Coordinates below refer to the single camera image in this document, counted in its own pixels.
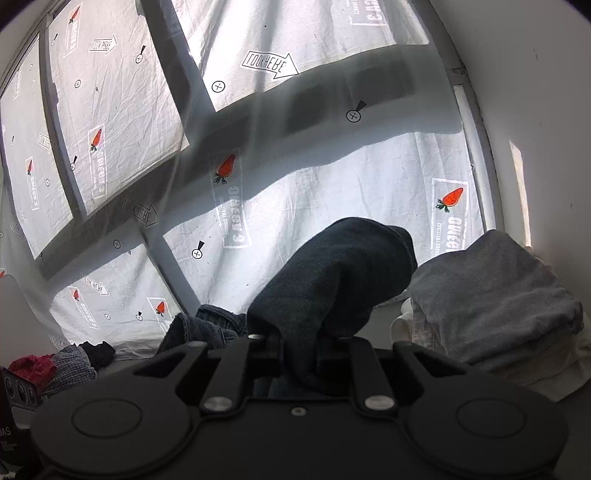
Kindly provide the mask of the red garment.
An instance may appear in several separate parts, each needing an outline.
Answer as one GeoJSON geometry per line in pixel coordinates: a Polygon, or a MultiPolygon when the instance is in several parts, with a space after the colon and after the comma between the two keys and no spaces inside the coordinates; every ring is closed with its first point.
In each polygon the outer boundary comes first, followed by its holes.
{"type": "Polygon", "coordinates": [[[53,355],[29,355],[14,360],[8,369],[31,382],[42,393],[56,374],[57,367],[52,360],[53,355]]]}

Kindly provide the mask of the blue plaid shirt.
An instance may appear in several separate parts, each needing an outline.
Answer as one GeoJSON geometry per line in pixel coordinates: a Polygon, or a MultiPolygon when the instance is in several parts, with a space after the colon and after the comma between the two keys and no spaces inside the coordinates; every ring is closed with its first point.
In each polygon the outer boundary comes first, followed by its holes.
{"type": "Polygon", "coordinates": [[[97,379],[86,352],[77,345],[69,345],[52,357],[55,374],[41,395],[52,397],[66,390],[97,379]]]}

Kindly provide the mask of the white printed curtain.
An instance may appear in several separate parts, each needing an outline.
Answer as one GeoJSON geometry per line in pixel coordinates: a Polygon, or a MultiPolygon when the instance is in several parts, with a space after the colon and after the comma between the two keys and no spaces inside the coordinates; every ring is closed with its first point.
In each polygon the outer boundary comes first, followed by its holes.
{"type": "Polygon", "coordinates": [[[3,2],[3,349],[140,357],[346,217],[466,248],[455,63],[425,1],[3,2]]]}

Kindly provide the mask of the white folded garment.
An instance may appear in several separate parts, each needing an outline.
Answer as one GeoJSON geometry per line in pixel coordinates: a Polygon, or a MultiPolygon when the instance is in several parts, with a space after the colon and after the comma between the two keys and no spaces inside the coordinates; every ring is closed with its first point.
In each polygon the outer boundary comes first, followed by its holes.
{"type": "MultiPolygon", "coordinates": [[[[433,329],[412,299],[390,327],[391,342],[412,341],[444,354],[433,329]]],[[[527,387],[554,402],[563,400],[590,380],[590,320],[583,314],[583,329],[577,335],[558,340],[538,355],[491,370],[493,375],[527,387]]]]}

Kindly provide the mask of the blue denim jeans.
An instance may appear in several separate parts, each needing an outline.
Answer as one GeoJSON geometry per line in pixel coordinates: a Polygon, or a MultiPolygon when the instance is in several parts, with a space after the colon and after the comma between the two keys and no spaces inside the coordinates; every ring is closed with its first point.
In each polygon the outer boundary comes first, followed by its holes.
{"type": "Polygon", "coordinates": [[[335,341],[356,335],[372,310],[401,294],[418,267],[410,233],[345,218],[304,243],[244,314],[204,304],[177,314],[159,352],[191,341],[223,349],[257,334],[279,338],[291,368],[305,368],[335,341]]]}

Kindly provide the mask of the black dark garment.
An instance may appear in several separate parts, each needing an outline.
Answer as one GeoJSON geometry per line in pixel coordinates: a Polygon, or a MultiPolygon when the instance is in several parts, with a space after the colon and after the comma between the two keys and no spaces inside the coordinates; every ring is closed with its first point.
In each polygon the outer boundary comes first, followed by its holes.
{"type": "Polygon", "coordinates": [[[95,371],[108,367],[115,357],[115,349],[107,342],[101,342],[97,345],[84,342],[79,347],[85,352],[90,365],[95,371]]]}

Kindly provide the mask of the black box with print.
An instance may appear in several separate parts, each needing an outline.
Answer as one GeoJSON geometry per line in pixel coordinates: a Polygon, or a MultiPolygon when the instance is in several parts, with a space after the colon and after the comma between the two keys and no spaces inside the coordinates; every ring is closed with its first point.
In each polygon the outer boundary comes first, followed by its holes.
{"type": "Polygon", "coordinates": [[[20,469],[32,458],[30,426],[42,399],[36,386],[1,368],[1,461],[20,469]]]}

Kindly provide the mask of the grey folded garment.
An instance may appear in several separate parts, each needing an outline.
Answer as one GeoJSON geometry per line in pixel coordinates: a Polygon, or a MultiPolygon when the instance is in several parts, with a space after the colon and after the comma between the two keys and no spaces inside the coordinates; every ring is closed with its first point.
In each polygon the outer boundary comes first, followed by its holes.
{"type": "Polygon", "coordinates": [[[493,372],[583,328],[583,306],[540,259],[490,230],[421,265],[410,285],[411,340],[493,372]]]}

